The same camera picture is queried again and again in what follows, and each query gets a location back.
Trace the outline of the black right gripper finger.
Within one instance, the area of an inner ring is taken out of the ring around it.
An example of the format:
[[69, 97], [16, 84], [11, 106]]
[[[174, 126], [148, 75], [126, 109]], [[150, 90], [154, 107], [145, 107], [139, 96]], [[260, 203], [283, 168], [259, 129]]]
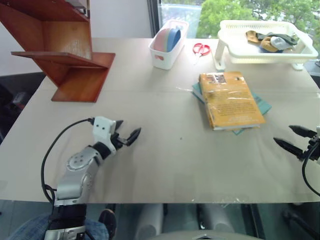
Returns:
[[292, 143], [282, 139], [282, 138], [278, 138], [278, 137], [274, 137], [273, 140], [284, 150], [286, 150], [287, 152], [295, 155], [300, 161], [303, 160], [303, 156], [304, 156], [304, 151], [298, 147], [296, 147], [295, 145], [293, 145]]
[[304, 138], [313, 138], [317, 132], [300, 125], [289, 125], [289, 128], [297, 135]]

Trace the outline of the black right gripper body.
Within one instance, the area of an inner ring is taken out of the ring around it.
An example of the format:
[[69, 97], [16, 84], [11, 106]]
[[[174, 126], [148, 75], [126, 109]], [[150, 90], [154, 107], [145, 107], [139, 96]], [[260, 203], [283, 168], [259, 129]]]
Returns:
[[303, 153], [303, 160], [318, 161], [320, 158], [320, 138], [315, 135], [308, 141], [307, 150]]

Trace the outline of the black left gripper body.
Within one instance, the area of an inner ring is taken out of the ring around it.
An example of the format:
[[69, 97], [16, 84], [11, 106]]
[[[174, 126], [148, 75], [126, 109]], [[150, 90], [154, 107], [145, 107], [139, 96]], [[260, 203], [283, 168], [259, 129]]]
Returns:
[[116, 150], [121, 149], [123, 146], [130, 146], [130, 142], [128, 139], [121, 138], [117, 130], [119, 129], [120, 125], [117, 124], [115, 127], [115, 132], [111, 135], [111, 143], [115, 147]]

